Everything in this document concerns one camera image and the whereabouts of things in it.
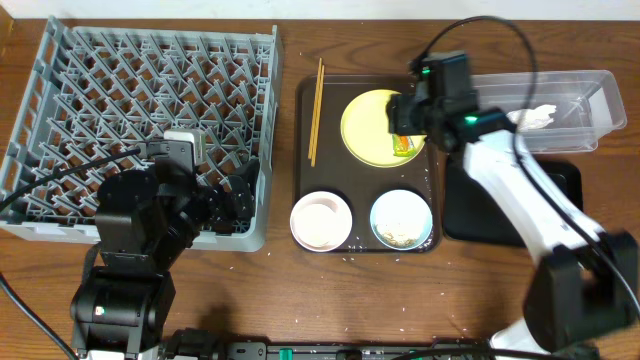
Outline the green snack wrapper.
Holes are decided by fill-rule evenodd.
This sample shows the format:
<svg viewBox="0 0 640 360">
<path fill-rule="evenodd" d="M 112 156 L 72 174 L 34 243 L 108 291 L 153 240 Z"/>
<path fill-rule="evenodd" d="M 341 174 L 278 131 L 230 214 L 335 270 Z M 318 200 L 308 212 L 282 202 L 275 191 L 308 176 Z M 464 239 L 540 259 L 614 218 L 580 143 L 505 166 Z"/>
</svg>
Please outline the green snack wrapper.
<svg viewBox="0 0 640 360">
<path fill-rule="evenodd" d="M 415 145 L 409 136 L 392 135 L 393 152 L 396 157 L 412 157 L 416 153 Z"/>
</svg>

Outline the white napkin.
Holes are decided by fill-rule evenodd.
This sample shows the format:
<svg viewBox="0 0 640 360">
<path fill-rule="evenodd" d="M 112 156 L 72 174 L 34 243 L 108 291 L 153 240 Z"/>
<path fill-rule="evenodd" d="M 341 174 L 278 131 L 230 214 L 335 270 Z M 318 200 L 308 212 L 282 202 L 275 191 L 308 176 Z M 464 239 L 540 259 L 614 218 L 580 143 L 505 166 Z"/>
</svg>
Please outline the white napkin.
<svg viewBox="0 0 640 360">
<path fill-rule="evenodd" d="M 519 131 L 542 129 L 554 122 L 552 117 L 557 106 L 544 104 L 535 109 L 520 109 L 507 114 L 509 120 L 517 125 Z"/>
</svg>

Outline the pink bowl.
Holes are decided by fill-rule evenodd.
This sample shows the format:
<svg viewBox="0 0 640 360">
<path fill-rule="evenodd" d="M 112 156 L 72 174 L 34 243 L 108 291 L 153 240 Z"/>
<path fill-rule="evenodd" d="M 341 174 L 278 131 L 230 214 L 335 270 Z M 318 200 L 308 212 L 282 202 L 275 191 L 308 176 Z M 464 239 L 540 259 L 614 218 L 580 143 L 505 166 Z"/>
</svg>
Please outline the pink bowl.
<svg viewBox="0 0 640 360">
<path fill-rule="evenodd" d="M 316 191 L 293 206 L 289 225 L 294 240 L 304 249 L 327 253 L 348 239 L 353 215 L 347 202 L 335 193 Z"/>
</svg>

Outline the wooden chopstick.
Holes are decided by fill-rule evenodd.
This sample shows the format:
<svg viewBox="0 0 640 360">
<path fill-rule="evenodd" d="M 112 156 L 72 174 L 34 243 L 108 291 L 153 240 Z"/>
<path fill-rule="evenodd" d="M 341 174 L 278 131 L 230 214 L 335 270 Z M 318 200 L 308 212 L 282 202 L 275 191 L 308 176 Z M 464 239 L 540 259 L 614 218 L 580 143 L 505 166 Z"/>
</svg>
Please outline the wooden chopstick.
<svg viewBox="0 0 640 360">
<path fill-rule="evenodd" d="M 313 155 L 311 161 L 311 167 L 315 167 L 316 164 L 316 154 L 318 148 L 318 138 L 319 138 L 319 126 L 320 126 L 320 117 L 321 117 L 321 108 L 322 108 L 322 100 L 323 100 L 323 90 L 324 90 L 324 77 L 325 77 L 325 65 L 323 67 L 323 74 L 321 78 L 321 88 L 320 88 L 320 98 L 317 103 L 317 116 L 316 116 L 316 124 L 315 124 L 315 133 L 314 133 L 314 144 L 313 144 Z"/>
<path fill-rule="evenodd" d="M 310 139 L 309 139 L 309 148 L 308 148 L 308 159 L 311 160 L 312 159 L 312 155 L 313 155 L 313 144 L 314 144 L 314 133 L 315 133 L 315 124 L 316 124 L 316 114 L 317 114 L 317 103 L 318 100 L 320 98 L 320 88 L 321 88 L 321 78 L 322 78 L 322 74 L 323 74 L 323 59 L 322 57 L 319 58 L 318 61 L 318 71 L 317 71 L 317 77 L 316 77 L 316 85 L 315 85 L 315 92 L 314 92 L 314 101 L 313 101 L 313 112 L 312 112 L 312 118 L 311 118 L 311 128 L 310 128 Z"/>
</svg>

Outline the light blue bowl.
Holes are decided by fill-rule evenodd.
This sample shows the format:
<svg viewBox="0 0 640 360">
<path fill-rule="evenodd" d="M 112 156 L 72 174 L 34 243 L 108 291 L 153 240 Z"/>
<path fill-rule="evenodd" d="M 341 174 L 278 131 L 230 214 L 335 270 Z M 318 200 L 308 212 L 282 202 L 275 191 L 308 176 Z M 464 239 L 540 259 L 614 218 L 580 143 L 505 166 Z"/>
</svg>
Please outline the light blue bowl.
<svg viewBox="0 0 640 360">
<path fill-rule="evenodd" d="M 434 230 L 433 212 L 417 193 L 396 189 L 380 195 L 373 203 L 369 222 L 375 238 L 396 251 L 418 250 L 430 242 Z"/>
</svg>

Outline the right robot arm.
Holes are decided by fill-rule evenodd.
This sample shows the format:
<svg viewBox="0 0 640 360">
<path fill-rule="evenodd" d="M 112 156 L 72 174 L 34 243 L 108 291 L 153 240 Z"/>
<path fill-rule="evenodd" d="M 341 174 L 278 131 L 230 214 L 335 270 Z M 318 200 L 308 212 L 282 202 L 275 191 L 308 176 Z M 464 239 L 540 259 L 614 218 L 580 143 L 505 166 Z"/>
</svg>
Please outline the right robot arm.
<svg viewBox="0 0 640 360">
<path fill-rule="evenodd" d="M 493 356 L 548 357 L 638 320 L 637 242 L 627 232 L 606 232 L 579 210 L 502 110 L 479 109 L 470 93 L 394 95 L 386 111 L 392 133 L 424 135 L 448 153 L 461 153 L 464 171 L 506 215 L 535 264 L 523 317 L 491 337 Z"/>
</svg>

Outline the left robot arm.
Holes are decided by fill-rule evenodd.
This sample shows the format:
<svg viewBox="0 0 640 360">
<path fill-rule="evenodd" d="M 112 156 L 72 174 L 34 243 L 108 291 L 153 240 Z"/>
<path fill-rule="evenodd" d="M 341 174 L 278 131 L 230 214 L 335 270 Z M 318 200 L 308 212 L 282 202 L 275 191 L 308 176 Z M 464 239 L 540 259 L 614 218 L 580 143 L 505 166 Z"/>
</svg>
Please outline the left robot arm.
<svg viewBox="0 0 640 360">
<path fill-rule="evenodd" d="M 99 187 L 95 222 L 103 263 L 86 269 L 70 307 L 79 358 L 135 359 L 160 344 L 176 294 L 171 266 L 205 225 L 254 215 L 259 168 L 251 160 L 227 185 L 204 186 L 194 167 L 165 159 Z"/>
</svg>

